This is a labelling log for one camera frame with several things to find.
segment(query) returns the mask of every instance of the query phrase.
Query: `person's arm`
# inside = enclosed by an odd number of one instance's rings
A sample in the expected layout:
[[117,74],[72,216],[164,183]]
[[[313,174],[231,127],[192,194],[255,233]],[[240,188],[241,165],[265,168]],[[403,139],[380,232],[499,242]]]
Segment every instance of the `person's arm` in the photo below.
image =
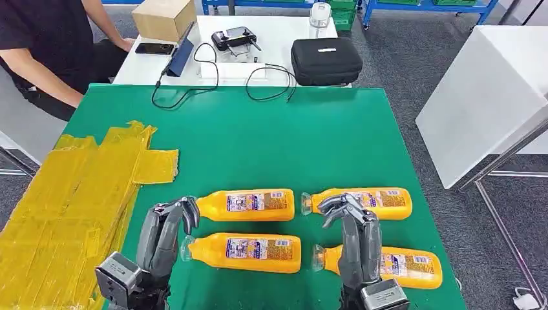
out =
[[104,32],[107,37],[119,48],[129,52],[133,45],[134,39],[123,39],[112,23],[107,11],[103,7],[100,0],[81,0],[84,5],[86,14],[91,20]]
[[72,89],[44,65],[36,61],[27,48],[0,50],[8,67],[43,92],[73,107],[78,107],[83,95]]

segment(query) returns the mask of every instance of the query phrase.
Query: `yellow tape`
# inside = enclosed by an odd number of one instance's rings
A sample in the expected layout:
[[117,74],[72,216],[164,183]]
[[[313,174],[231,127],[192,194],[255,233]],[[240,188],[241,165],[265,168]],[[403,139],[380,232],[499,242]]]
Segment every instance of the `yellow tape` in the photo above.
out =
[[177,150],[147,150],[132,121],[93,137],[63,135],[0,234],[0,309],[93,309],[94,268],[120,250],[140,184],[173,181]]

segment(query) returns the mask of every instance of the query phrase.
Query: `metal pole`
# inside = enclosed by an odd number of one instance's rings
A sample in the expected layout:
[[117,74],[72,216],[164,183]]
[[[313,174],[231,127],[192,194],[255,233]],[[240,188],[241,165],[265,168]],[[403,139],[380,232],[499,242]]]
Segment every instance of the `metal pole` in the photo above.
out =
[[474,184],[479,190],[479,193],[481,194],[481,197],[483,198],[483,201],[485,201],[485,204],[487,204],[487,208],[491,212],[491,215],[493,216],[496,225],[498,226],[498,229],[500,230],[502,236],[504,237],[504,240],[506,241],[506,244],[510,248],[510,251],[512,252],[512,255],[516,259],[516,262],[518,263],[518,267],[522,270],[523,275],[525,276],[525,280],[531,287],[531,291],[536,298],[536,300],[541,304],[544,301],[544,298],[542,298],[542,293],[540,292],[540,288],[536,284],[536,281],[532,277],[532,274],[527,267],[527,264],[525,264],[525,260],[523,260],[522,254],[518,250],[516,244],[514,243],[514,240],[510,237],[510,234],[508,233],[508,230],[506,230],[506,226],[504,226],[504,223],[502,222],[502,219],[498,215],[497,210],[495,209],[495,206],[491,202],[491,199],[489,198],[489,195],[487,194],[487,191],[483,187],[483,184],[481,184],[481,181],[475,181]]
[[548,178],[548,172],[495,170],[489,173],[489,176],[521,176],[530,178]]
[[33,178],[36,175],[36,170],[29,167],[26,163],[23,163],[19,158],[15,157],[12,153],[0,147],[0,155],[3,155],[9,162],[13,163],[17,168],[21,169],[27,176]]
[[514,13],[514,11],[516,10],[516,7],[518,7],[518,4],[521,2],[522,0],[514,0],[514,2],[512,2],[512,4],[510,4],[510,6],[508,7],[508,10],[506,10],[506,13],[504,13],[504,15],[502,16],[502,18],[500,19],[500,21],[498,22],[499,25],[504,25],[506,24],[506,21],[508,20],[508,18],[510,18],[510,16]]
[[466,189],[470,184],[474,183],[475,181],[480,181],[484,176],[490,174],[493,170],[500,167],[500,165],[504,164],[512,155],[516,154],[526,145],[530,144],[532,140],[535,140],[546,130],[548,130],[548,119],[543,120],[542,123],[538,124],[535,128],[533,128],[532,131],[528,132],[516,143],[514,143],[514,145],[501,153],[494,161],[490,162],[487,166],[485,166],[485,168],[481,169],[475,176],[473,176],[466,183],[464,183],[459,191],[464,191],[464,189]]
[[26,176],[26,173],[16,169],[0,169],[0,176]]
[[531,13],[527,16],[527,18],[523,21],[522,23],[522,26],[525,26],[527,25],[527,22],[531,19],[531,17],[536,13],[536,11],[538,10],[538,8],[540,7],[540,5],[544,2],[544,0],[540,0],[536,6],[533,8],[533,10],[531,11]]

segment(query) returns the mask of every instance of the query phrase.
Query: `green storage bin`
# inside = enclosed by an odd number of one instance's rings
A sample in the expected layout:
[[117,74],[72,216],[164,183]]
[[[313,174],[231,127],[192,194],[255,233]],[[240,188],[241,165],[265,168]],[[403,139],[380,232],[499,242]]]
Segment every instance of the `green storage bin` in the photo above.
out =
[[382,3],[396,3],[399,5],[418,5],[421,0],[378,0]]
[[434,0],[435,5],[475,5],[477,0]]
[[331,17],[337,31],[349,31],[356,17],[356,10],[332,10]]
[[355,10],[356,1],[354,0],[327,0],[332,10]]

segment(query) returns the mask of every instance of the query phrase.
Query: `plastic bottle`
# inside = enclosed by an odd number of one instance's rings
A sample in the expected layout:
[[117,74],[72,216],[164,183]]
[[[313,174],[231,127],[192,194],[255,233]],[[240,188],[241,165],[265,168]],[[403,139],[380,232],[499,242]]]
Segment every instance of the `plastic bottle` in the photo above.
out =
[[411,215],[413,203],[406,189],[399,187],[367,187],[354,189],[328,189],[319,194],[302,193],[301,212],[320,213],[318,205],[323,199],[347,192],[359,200],[366,209],[375,212],[380,220],[403,220]]
[[290,189],[218,191],[196,203],[201,216],[217,222],[284,222],[295,216]]
[[[342,251],[342,245],[331,249],[314,245],[312,268],[315,271],[327,269],[340,275],[338,262]],[[395,278],[402,287],[414,289],[437,289],[441,285],[441,263],[434,253],[397,247],[382,247],[381,252],[383,280]]]
[[300,239],[278,234],[219,232],[205,238],[187,236],[183,261],[201,260],[212,267],[296,273],[300,269]]

